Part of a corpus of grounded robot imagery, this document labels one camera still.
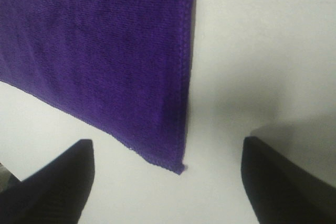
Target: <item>white floor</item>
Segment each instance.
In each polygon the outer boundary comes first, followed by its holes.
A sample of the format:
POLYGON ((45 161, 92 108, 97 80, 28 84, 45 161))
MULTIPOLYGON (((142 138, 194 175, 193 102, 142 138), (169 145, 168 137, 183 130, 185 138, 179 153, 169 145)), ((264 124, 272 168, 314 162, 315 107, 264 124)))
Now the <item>white floor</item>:
POLYGON ((96 177, 79 223, 258 223, 240 178, 247 135, 336 186, 335 17, 336 0, 197 0, 181 176, 3 83, 0 162, 24 179, 91 138, 96 177))

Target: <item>white surface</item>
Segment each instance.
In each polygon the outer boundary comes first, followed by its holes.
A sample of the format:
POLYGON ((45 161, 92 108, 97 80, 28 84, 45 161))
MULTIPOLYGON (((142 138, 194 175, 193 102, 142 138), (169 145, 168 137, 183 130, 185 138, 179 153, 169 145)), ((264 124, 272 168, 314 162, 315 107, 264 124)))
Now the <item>white surface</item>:
POLYGON ((197 0, 177 176, 0 83, 0 161, 24 179, 80 138, 96 177, 80 223, 257 223, 240 178, 251 131, 336 186, 336 0, 197 0))

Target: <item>microfiber towel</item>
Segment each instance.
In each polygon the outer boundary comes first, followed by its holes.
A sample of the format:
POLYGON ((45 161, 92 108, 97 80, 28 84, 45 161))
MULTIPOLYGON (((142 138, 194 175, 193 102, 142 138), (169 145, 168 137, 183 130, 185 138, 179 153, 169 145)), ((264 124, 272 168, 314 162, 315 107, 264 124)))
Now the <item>microfiber towel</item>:
POLYGON ((76 224, 95 171, 91 140, 80 140, 47 166, 0 194, 1 224, 76 224))
POLYGON ((298 167, 256 137, 244 141, 246 194, 260 224, 335 224, 336 188, 298 167))
POLYGON ((180 174, 192 2, 0 0, 0 80, 180 174))

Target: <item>purple cloth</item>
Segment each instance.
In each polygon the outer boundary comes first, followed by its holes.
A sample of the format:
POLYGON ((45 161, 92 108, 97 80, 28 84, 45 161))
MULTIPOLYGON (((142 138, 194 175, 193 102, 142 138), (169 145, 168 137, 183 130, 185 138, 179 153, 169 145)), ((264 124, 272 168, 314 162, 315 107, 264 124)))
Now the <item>purple cloth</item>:
POLYGON ((180 174, 192 1, 0 0, 0 80, 180 174))

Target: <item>purple towel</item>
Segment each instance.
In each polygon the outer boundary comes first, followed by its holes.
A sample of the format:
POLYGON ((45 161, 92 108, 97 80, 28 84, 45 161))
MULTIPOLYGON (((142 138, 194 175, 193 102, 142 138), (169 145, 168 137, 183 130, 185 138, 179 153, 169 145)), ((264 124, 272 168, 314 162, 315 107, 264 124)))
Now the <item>purple towel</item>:
POLYGON ((0 0, 0 80, 180 174, 192 2, 0 0))

